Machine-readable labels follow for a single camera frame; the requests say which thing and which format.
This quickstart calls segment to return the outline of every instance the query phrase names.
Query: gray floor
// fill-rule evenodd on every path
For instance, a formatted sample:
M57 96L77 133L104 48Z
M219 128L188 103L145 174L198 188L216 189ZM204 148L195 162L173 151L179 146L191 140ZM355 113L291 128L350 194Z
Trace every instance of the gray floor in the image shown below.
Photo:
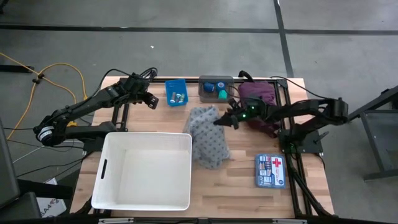
M280 5L287 29L398 29L397 1L280 0ZM278 27L272 0L14 0L0 22L121 27ZM397 35L288 35L287 43L294 76L304 78L306 86L315 93L343 97L350 111L397 85ZM92 92L103 73L113 67L140 72L155 66L160 76L236 76L240 70L246 70L256 77L286 77L278 34L0 30L0 52L37 69L55 62L71 63L83 72L88 92ZM10 62L0 58L0 63ZM82 98L80 78L74 71L54 68L48 77ZM23 113L32 78L33 75L1 74L0 115L5 126L13 127ZM46 114L71 103L67 92L48 83L40 84L21 127L37 125ZM377 172L377 165L360 120L323 129L330 132L322 143L336 214L398 222L398 178L366 183L362 180L363 175ZM16 132L12 138L38 144L30 131ZM14 160L34 149L15 143L10 143L10 148ZM47 164L65 164L80 155L79 149L67 153L41 149L16 162L16 172L20 174ZM24 178L44 181L67 167L49 168Z

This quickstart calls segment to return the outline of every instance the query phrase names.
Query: gray cloth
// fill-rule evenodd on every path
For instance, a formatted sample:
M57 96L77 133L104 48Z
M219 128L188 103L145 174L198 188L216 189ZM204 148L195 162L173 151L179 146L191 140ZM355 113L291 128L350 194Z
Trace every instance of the gray cloth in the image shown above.
M213 124L218 118L218 109L214 105L194 108L183 130L192 136L192 159L207 169L217 169L224 159L229 158L224 127Z

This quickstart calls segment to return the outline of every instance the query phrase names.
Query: purple cloth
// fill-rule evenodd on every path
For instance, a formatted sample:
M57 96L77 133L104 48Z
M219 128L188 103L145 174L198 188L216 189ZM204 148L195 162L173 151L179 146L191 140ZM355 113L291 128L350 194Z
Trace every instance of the purple cloth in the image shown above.
M238 87L238 90L240 97L261 97L268 105L275 105L275 90L268 82L244 82ZM266 133L271 138L277 137L275 131L280 128L277 123L267 124L259 118L250 119L247 123L251 128Z

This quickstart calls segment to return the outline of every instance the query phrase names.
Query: blue first aid box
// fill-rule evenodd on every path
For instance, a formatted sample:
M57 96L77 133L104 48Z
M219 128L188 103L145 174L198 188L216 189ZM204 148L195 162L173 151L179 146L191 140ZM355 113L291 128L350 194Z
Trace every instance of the blue first aid box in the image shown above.
M258 187L284 189L285 158L281 155L256 155L256 185Z

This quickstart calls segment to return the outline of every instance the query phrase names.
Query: white plastic bin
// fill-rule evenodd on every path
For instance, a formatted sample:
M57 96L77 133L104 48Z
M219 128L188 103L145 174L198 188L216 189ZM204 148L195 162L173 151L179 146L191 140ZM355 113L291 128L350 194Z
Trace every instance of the white plastic bin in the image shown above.
M180 211L190 202L192 137L109 133L91 204L112 210Z

